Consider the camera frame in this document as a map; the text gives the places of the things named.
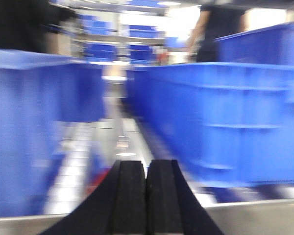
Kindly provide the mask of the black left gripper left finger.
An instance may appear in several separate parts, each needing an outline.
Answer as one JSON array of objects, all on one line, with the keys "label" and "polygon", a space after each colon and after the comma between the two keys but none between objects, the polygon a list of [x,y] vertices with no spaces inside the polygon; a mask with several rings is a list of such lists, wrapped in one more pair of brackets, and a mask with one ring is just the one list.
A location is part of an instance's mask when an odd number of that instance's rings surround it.
[{"label": "black left gripper left finger", "polygon": [[145,172],[140,161],[115,161],[100,185],[44,235],[144,235]]}]

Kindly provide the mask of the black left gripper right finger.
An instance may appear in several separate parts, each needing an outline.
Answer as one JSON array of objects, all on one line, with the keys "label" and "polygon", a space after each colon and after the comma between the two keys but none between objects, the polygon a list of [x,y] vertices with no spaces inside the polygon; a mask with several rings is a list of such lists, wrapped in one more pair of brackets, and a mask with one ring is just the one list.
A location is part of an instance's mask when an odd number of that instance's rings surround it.
[{"label": "black left gripper right finger", "polygon": [[148,235],[221,235],[198,202],[176,160],[153,160],[148,168]]}]

